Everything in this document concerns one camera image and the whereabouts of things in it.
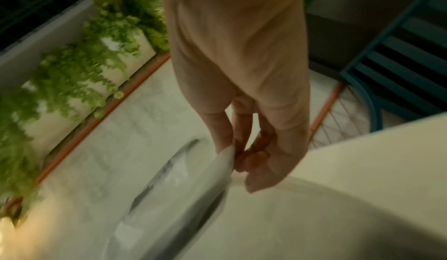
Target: orange line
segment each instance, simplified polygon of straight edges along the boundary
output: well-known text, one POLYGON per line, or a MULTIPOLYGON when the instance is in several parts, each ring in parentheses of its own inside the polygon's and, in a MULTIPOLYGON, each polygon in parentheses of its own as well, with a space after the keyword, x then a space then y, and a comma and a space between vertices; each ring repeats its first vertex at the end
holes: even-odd
POLYGON ((169 54, 164 55, 158 59, 147 72, 142 76, 131 82, 130 86, 124 90, 124 97, 121 99, 115 99, 108 104, 104 110, 104 117, 96 119, 87 124, 70 142, 59 151, 53 160, 45 167, 42 173, 37 177, 37 183, 41 183, 62 161, 63 159, 73 151, 79 143, 81 143, 119 104, 121 104, 138 86, 140 86, 146 79, 148 79, 157 69, 161 67, 168 59, 169 54))
POLYGON ((311 133, 309 135, 309 143, 312 141, 313 135, 318 130, 321 123, 324 121, 326 115, 329 113, 329 111, 331 110, 334 103, 337 101, 337 98, 339 97, 340 93, 343 91, 344 88, 345 88, 345 84, 339 82, 337 84, 337 86, 335 86, 332 93, 329 95, 329 98, 327 98, 327 100, 326 100, 323 108, 321 108, 321 111, 318 114, 317 118, 315 119, 315 121, 313 121, 313 124, 311 126, 311 133))

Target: white marble floor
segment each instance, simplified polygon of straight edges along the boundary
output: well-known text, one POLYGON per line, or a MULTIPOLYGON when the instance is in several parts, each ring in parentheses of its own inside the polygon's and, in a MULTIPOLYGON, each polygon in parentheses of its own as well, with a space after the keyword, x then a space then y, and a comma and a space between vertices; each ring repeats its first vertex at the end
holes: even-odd
MULTIPOLYGON (((312 73, 312 119, 335 84, 312 73)), ((167 62, 44 181, 42 201, 17 229, 17 259, 99 259, 134 197, 194 137, 209 134, 167 62)))

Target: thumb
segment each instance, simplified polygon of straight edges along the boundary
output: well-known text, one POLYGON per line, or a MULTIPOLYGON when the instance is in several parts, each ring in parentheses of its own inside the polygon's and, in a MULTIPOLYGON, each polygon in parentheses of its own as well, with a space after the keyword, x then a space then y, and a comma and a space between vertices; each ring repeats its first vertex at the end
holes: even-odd
POLYGON ((233 143, 233 126, 225 111, 206 114, 198 113, 208 130, 216 148, 216 153, 220 153, 233 143))

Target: skin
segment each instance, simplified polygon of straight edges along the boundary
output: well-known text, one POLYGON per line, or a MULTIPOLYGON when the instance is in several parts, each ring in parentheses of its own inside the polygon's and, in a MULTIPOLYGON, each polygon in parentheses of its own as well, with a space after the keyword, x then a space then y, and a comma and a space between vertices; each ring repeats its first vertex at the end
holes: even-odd
POLYGON ((310 84, 302 0, 162 0, 178 85, 246 188, 276 185, 307 152, 310 84), (230 119, 225 113, 233 108, 230 119), (260 133, 247 150, 253 114, 260 133))

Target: teal metal chair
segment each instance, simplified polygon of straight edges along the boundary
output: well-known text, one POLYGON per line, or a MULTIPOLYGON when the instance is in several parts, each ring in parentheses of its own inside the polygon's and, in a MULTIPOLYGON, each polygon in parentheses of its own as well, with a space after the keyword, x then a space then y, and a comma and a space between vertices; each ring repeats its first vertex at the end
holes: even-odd
POLYGON ((447 111, 447 0, 416 0, 341 75, 368 107, 371 132, 382 110, 407 121, 447 111))

